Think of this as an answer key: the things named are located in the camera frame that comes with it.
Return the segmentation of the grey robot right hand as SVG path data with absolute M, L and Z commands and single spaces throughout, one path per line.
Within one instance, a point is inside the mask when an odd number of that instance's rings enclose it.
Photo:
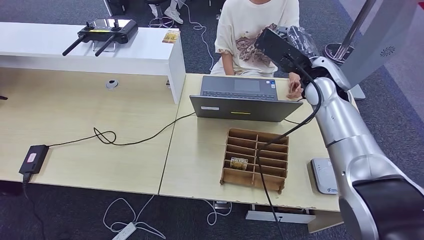
M 278 26 L 276 32 L 309 59 L 321 56 L 312 36 L 303 27 L 295 25 L 290 27 Z

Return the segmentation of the person's left hand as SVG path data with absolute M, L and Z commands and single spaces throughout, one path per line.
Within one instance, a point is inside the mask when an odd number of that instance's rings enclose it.
M 288 94 L 287 98 L 289 99 L 298 99 L 302 96 L 303 88 L 301 85 L 301 78 L 298 74 L 290 72 L 288 74 Z

